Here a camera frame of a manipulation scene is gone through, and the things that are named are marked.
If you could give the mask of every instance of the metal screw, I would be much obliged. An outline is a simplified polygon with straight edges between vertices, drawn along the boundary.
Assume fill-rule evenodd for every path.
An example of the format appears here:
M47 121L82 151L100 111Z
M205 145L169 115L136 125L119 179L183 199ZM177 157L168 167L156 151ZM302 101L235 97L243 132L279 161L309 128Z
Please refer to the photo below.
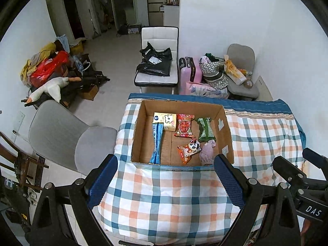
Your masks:
M283 189L287 188L287 184L285 182L281 182L280 183L280 187L282 187Z
M255 178L250 178L250 179L248 180L248 182L249 182L250 184L252 184L252 185L256 185L256 184L257 184L257 180L256 180Z
M78 179L75 181L75 184L76 184L76 185L81 185L81 184L83 184L83 182L84 182L84 179L82 179L82 178L78 178Z
M49 182L49 183L47 183L46 185L44 185L44 188L45 188L46 190L50 189L51 187L52 187L52 183L51 183L51 182Z

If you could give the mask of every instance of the green snack package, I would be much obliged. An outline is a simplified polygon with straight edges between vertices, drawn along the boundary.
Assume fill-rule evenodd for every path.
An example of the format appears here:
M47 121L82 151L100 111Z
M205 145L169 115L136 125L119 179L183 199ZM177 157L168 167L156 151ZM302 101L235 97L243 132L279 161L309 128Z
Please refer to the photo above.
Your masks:
M208 142L210 140L215 140L216 138L213 134L213 130L210 125L211 119L207 118L197 118L197 123L199 124L199 142Z

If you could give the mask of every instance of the checkered tablecloth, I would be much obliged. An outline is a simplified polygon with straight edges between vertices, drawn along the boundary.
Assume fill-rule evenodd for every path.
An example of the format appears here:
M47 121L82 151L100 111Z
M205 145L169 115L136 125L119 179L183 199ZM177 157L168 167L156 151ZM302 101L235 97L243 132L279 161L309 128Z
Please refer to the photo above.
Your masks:
M98 206L102 228L155 244L221 241L239 208L232 205L215 171L152 171L137 169L131 163L140 103L141 99L129 99L118 132L118 171ZM265 185L284 181L272 169L272 161L279 155L302 169L302 143L292 114L225 112L234 167L247 178ZM260 227L264 211L262 207L254 229Z

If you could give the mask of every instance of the white stuffed animal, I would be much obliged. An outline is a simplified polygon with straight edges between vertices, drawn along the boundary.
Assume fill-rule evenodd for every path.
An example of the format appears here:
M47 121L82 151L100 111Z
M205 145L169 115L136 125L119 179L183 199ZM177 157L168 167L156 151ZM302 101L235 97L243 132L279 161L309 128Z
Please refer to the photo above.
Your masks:
M43 93L49 94L56 102L61 99L60 89L66 87L71 81L81 81L79 77L75 78L53 78L43 84L40 88L31 93L30 97L27 99L26 103L37 101Z

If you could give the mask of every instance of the red plastic bag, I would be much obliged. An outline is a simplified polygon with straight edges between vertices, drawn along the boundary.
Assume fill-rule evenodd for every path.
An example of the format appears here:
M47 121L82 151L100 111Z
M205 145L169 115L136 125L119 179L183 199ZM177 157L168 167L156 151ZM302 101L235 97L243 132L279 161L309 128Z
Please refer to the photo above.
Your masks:
M65 51L60 51L58 54L52 58L42 61L36 71L30 75L31 84L39 88L47 82L47 79L56 70L57 67L62 64L67 64L69 62L68 53Z

